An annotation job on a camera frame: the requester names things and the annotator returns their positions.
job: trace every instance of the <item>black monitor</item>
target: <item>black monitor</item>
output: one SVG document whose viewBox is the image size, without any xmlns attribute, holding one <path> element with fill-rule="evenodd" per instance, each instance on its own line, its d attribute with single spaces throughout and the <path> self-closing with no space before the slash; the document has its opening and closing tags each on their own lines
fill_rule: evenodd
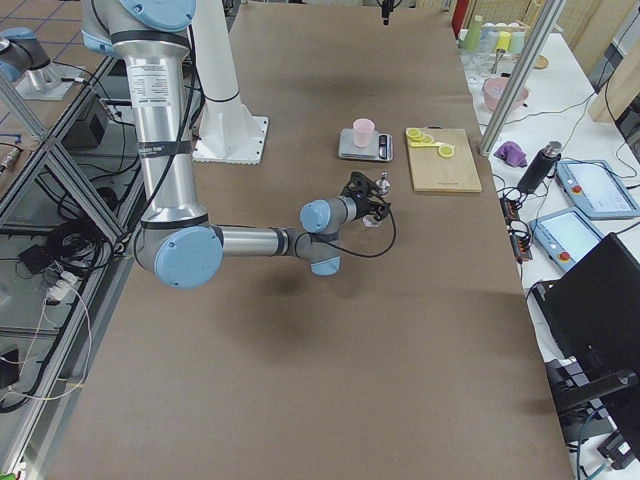
<svg viewBox="0 0 640 480">
<path fill-rule="evenodd" d="M 567 357 L 589 380 L 618 370 L 640 375 L 640 264 L 609 234 L 546 293 L 545 316 Z M 601 398 L 640 458 L 640 386 Z"/>
</svg>

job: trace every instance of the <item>black thermos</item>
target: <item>black thermos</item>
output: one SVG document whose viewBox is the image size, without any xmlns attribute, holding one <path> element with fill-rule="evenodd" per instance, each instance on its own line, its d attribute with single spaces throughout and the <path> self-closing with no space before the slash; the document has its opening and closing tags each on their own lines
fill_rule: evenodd
<svg viewBox="0 0 640 480">
<path fill-rule="evenodd" d="M 522 193 L 534 193 L 544 180 L 544 177 L 560 160 L 561 150 L 562 145 L 560 142 L 549 142 L 549 145 L 538 152 L 516 188 Z"/>
</svg>

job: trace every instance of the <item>wooden cutting board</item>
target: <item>wooden cutting board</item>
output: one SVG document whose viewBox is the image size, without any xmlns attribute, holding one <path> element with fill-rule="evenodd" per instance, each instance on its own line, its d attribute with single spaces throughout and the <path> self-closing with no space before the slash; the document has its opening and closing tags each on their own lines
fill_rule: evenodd
<svg viewBox="0 0 640 480">
<path fill-rule="evenodd" d="M 451 158 L 443 158 L 438 155 L 437 148 L 411 147 L 411 140 L 405 136 L 413 189 L 418 192 L 481 192 L 482 185 L 465 131 L 453 128 L 420 130 L 431 135 L 435 142 L 454 145 L 455 153 Z"/>
</svg>

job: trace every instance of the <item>white table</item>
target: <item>white table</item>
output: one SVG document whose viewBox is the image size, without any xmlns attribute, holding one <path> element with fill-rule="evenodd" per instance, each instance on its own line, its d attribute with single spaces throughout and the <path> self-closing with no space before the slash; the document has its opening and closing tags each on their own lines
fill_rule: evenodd
<svg viewBox="0 0 640 480">
<path fill-rule="evenodd" d="M 542 53 L 549 59 L 549 66 L 544 70 L 533 70 L 531 72 L 526 83 L 527 88 L 530 90 L 527 106 L 515 110 L 509 116 L 508 122 L 537 112 L 559 112 L 583 102 L 594 93 L 591 84 L 560 34 L 554 33 L 550 35 Z M 498 72 L 505 69 L 508 69 L 508 65 L 501 65 Z M 482 94 L 482 82 L 484 79 L 469 71 L 467 71 L 467 78 L 470 80 L 469 90 L 474 98 L 474 108 L 478 123 L 481 129 L 484 130 L 483 125 L 488 124 L 491 118 L 491 111 L 484 104 Z M 594 99 L 595 95 L 589 98 L 588 102 L 561 114 L 549 113 L 528 117 L 521 122 L 506 125 L 496 141 L 493 151 L 495 152 L 505 141 L 514 141 L 527 154 L 527 161 L 531 163 L 538 150 L 543 148 L 549 141 L 557 140 L 565 147 L 563 157 L 580 160 L 604 159 L 619 175 L 633 175 L 633 171 L 616 158 L 616 151 L 624 144 L 624 139 L 613 124 L 595 123 L 591 120 L 589 113 L 586 112 L 571 137 L 571 131 L 576 122 L 578 122 L 583 112 L 585 112 L 585 108 L 588 108 L 588 105 Z M 618 156 L 624 162 L 629 163 L 640 171 L 638 161 L 626 144 L 618 151 Z M 507 186 L 515 186 L 525 172 L 524 168 L 511 167 L 493 155 L 490 156 L 489 160 L 494 173 L 503 178 Z M 549 183 L 547 180 L 546 183 L 549 184 L 548 198 L 529 196 L 522 210 L 520 210 L 520 216 L 523 220 L 530 221 L 536 217 L 573 206 L 555 181 Z M 633 179 L 625 179 L 623 183 L 628 186 L 637 185 L 640 183 L 640 176 L 636 176 Z M 496 179 L 496 188 L 503 188 L 503 184 L 499 179 Z M 640 188 L 631 190 L 631 192 L 636 200 L 640 200 Z M 542 186 L 536 191 L 538 195 L 543 195 L 544 193 L 545 189 Z M 619 231 L 638 220 L 606 220 L 595 221 L 594 223 L 606 234 Z M 640 226 L 620 235 L 620 239 L 636 258 L 640 258 Z M 528 290 L 540 280 L 554 280 L 562 276 L 560 268 L 549 259 L 544 250 L 534 244 L 531 251 L 533 261 L 523 264 L 522 285 L 525 290 Z M 555 345 L 549 328 L 533 297 L 529 299 L 529 310 L 545 362 L 554 358 L 562 358 L 562 354 Z M 580 463 L 589 473 L 594 472 L 603 462 L 603 458 L 596 450 L 596 447 L 605 438 L 606 435 L 593 437 L 582 447 Z M 575 466 L 574 455 L 571 455 L 571 460 Z M 634 461 L 627 469 L 622 471 L 614 471 L 608 468 L 598 478 L 602 480 L 637 480 L 640 478 L 640 462 Z"/>
</svg>

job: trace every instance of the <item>metal pole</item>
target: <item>metal pole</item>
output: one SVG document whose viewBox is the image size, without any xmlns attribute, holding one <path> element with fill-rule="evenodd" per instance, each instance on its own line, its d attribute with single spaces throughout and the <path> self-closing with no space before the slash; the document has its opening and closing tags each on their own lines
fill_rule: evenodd
<svg viewBox="0 0 640 480">
<path fill-rule="evenodd" d="M 38 117 L 35 116 L 29 105 L 25 103 L 20 94 L 13 88 L 13 85 L 0 75 L 0 100 L 2 100 L 11 112 L 18 117 L 29 133 L 42 141 L 47 134 Z"/>
<path fill-rule="evenodd" d="M 511 112 L 511 107 L 516 101 L 520 89 L 527 81 L 527 77 L 537 60 L 538 55 L 540 55 L 540 51 L 542 50 L 549 33 L 551 33 L 558 17 L 560 17 L 565 3 L 566 0 L 547 0 L 544 2 L 544 6 L 540 12 L 540 17 L 538 17 L 538 21 L 533 26 L 531 37 L 529 37 L 529 40 L 525 45 L 522 57 L 520 57 L 518 64 L 513 70 L 504 93 L 500 98 L 500 102 L 498 102 L 498 106 L 489 121 L 489 125 L 487 125 L 487 129 L 484 131 L 484 135 L 482 136 L 482 140 L 478 146 L 478 152 L 480 155 L 486 157 L 489 155 L 489 152 L 491 152 L 493 144 L 498 138 L 498 135 L 500 135 L 502 127 L 504 127 L 504 124 L 507 121 L 507 117 Z"/>
</svg>

